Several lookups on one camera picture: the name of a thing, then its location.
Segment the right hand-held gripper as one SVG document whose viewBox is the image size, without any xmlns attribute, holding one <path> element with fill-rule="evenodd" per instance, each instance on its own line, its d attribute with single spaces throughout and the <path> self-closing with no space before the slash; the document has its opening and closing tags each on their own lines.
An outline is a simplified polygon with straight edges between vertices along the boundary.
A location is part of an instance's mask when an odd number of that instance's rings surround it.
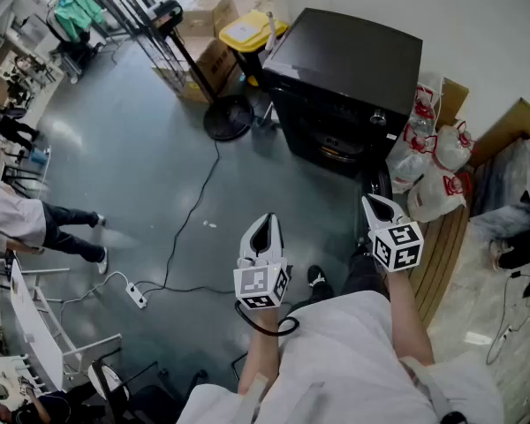
<svg viewBox="0 0 530 424">
<path fill-rule="evenodd" d="M 383 223 L 399 224 L 408 220 L 402 207 L 392 199 L 370 193 L 361 203 L 367 226 L 377 229 Z M 370 231 L 372 255 L 387 272 L 411 269 L 420 264 L 424 239 L 416 222 Z"/>
</svg>

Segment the black washer door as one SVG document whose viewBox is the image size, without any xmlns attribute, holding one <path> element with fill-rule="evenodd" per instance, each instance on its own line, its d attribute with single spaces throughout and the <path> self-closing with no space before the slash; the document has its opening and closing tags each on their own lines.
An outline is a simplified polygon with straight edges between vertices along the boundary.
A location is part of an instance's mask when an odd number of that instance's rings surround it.
<svg viewBox="0 0 530 424">
<path fill-rule="evenodd" d="M 386 164 L 376 167 L 364 167 L 355 178 L 354 236 L 358 246 L 365 245 L 369 241 L 367 235 L 369 227 L 362 204 L 362 197 L 369 193 L 392 199 L 390 175 Z"/>
</svg>

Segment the person's left forearm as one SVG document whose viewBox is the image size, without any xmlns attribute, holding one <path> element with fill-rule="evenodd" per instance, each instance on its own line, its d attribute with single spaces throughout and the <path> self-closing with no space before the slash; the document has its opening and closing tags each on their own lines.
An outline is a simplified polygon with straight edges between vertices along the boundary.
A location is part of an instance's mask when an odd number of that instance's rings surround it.
<svg viewBox="0 0 530 424">
<path fill-rule="evenodd" d="M 258 310 L 255 314 L 255 323 L 270 332 L 278 332 L 278 311 L 276 307 Z M 267 336 L 255 330 L 239 378 L 238 394 L 245 395 L 258 374 L 268 380 L 266 387 L 268 390 L 278 377 L 279 364 L 278 337 Z"/>
</svg>

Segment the person's black trousers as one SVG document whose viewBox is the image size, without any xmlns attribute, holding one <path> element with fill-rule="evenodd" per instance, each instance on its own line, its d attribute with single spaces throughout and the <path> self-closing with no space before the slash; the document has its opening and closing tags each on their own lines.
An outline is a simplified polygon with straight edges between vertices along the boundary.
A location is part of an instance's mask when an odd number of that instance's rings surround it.
<svg viewBox="0 0 530 424">
<path fill-rule="evenodd" d="M 348 277 L 344 282 L 344 286 L 338 295 L 334 292 L 333 298 L 336 296 L 365 291 L 377 292 L 383 295 L 384 298 L 390 299 L 387 286 L 377 268 L 377 263 L 375 262 L 374 257 L 365 246 L 359 246 L 350 258 Z M 290 308 L 289 313 L 291 314 L 302 307 L 323 301 L 312 301 L 311 295 L 308 299 L 293 305 Z"/>
</svg>

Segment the plastic wrapped dark bundle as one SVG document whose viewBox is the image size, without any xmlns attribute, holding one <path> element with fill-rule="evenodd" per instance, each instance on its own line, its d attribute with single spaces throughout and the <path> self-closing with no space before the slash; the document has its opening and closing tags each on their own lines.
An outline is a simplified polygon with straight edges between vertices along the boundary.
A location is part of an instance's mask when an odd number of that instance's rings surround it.
<svg viewBox="0 0 530 424">
<path fill-rule="evenodd" d="M 530 138 L 520 137 L 479 166 L 470 222 L 483 236 L 530 230 Z"/>
</svg>

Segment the white power strip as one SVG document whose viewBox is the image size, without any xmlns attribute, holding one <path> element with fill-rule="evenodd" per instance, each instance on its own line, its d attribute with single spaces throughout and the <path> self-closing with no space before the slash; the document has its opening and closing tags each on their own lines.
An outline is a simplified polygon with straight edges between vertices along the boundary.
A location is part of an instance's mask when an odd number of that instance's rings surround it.
<svg viewBox="0 0 530 424">
<path fill-rule="evenodd" d="M 143 309 L 147 306 L 147 299 L 134 283 L 128 283 L 125 287 L 125 291 L 139 309 Z"/>
</svg>

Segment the open brown cardboard box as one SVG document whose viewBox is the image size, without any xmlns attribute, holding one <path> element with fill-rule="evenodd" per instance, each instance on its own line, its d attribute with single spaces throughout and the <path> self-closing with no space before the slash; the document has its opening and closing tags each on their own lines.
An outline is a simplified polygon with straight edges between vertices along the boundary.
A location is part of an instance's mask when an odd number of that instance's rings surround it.
<svg viewBox="0 0 530 424">
<path fill-rule="evenodd" d="M 458 121 L 458 113 L 468 95 L 469 89 L 467 87 L 451 79 L 443 79 L 439 116 L 435 125 L 437 131 L 444 125 L 454 125 Z"/>
</svg>

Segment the person's white shirt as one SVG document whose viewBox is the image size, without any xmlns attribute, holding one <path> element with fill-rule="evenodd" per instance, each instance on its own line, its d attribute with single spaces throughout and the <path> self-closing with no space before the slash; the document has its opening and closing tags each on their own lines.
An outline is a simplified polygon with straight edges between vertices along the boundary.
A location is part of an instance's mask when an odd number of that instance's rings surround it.
<svg viewBox="0 0 530 424">
<path fill-rule="evenodd" d="M 280 344 L 279 375 L 250 424 L 438 424 L 428 389 L 414 383 L 391 343 L 390 303 L 360 291 L 302 307 Z M 469 424 L 504 424 L 503 400 L 470 352 L 423 367 Z M 233 424 L 243 397 L 195 387 L 177 424 Z"/>
</svg>

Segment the flat brown cardboard sheet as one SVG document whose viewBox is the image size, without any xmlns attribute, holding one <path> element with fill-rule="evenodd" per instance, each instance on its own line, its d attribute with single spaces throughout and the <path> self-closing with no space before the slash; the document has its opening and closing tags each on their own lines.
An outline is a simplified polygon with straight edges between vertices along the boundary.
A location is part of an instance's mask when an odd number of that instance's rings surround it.
<svg viewBox="0 0 530 424">
<path fill-rule="evenodd" d="M 478 168 L 523 135 L 530 138 L 530 103 L 520 98 L 477 140 L 469 165 Z"/>
</svg>

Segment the large printed cardboard box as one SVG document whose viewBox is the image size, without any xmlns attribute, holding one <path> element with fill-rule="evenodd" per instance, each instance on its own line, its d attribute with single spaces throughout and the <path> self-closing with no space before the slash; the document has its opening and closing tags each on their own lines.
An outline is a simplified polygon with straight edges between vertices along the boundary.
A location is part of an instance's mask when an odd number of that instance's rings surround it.
<svg viewBox="0 0 530 424">
<path fill-rule="evenodd" d="M 182 41 L 213 91 L 221 93 L 237 64 L 231 50 L 225 43 L 212 37 L 186 37 Z M 153 72 L 177 97 L 194 102 L 208 102 L 200 79 L 192 72 L 184 55 L 172 40 L 167 43 L 177 61 L 170 63 L 157 58 L 152 66 Z"/>
</svg>

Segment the black office chair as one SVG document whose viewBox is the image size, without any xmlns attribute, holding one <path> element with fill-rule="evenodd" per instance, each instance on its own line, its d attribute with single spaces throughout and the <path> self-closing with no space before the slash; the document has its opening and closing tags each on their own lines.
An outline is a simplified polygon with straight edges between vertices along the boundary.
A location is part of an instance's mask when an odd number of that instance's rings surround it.
<svg viewBox="0 0 530 424">
<path fill-rule="evenodd" d="M 127 379 L 103 360 L 95 360 L 88 368 L 88 378 L 105 401 L 107 424 L 177 424 L 194 388 L 208 379 L 206 370 L 197 371 L 184 393 L 174 389 L 169 373 L 157 371 L 157 382 L 137 390 L 132 383 L 158 367 L 156 361 Z"/>
</svg>

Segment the yellow lidded bin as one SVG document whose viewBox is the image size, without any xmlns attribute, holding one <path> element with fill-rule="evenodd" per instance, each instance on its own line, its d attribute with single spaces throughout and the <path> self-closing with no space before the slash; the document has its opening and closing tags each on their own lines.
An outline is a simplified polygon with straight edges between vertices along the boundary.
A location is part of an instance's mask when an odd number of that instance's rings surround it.
<svg viewBox="0 0 530 424">
<path fill-rule="evenodd" d="M 289 25 L 277 18 L 275 18 L 275 23 L 277 41 L 288 30 Z M 218 35 L 218 39 L 232 52 L 246 81 L 253 87 L 259 87 L 262 82 L 263 70 L 260 54 L 267 52 L 265 45 L 268 38 L 267 13 L 257 10 L 251 10 L 231 22 Z"/>
</svg>

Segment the small cardboard box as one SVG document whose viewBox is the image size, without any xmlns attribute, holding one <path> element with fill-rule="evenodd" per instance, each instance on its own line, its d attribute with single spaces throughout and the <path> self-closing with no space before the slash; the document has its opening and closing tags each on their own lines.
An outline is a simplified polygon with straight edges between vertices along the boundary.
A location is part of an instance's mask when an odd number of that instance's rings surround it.
<svg viewBox="0 0 530 424">
<path fill-rule="evenodd" d="M 220 31 L 239 18 L 234 0 L 181 0 L 181 37 L 217 38 Z"/>
</svg>

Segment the cart with green clothing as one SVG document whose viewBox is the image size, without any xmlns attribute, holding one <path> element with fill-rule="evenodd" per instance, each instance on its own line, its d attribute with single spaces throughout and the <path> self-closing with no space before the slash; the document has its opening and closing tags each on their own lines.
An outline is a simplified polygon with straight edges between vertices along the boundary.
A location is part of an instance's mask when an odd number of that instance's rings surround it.
<svg viewBox="0 0 530 424">
<path fill-rule="evenodd" d="M 102 28 L 105 18 L 96 0 L 50 0 L 45 25 L 58 40 L 49 54 L 60 69 L 76 84 L 88 64 L 104 48 L 92 39 L 93 27 Z"/>
</svg>

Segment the white metal table frame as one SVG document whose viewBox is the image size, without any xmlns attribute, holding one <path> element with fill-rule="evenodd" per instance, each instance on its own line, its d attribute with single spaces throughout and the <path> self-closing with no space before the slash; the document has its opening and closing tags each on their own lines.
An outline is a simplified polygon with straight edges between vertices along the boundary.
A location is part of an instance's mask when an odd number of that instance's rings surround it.
<svg viewBox="0 0 530 424">
<path fill-rule="evenodd" d="M 10 301 L 25 342 L 50 382 L 61 390 L 71 378 L 84 375 L 96 355 L 118 349 L 122 335 L 117 333 L 90 344 L 75 345 L 50 306 L 55 300 L 47 299 L 39 286 L 40 276 L 47 273 L 24 271 L 19 261 L 13 260 Z"/>
</svg>

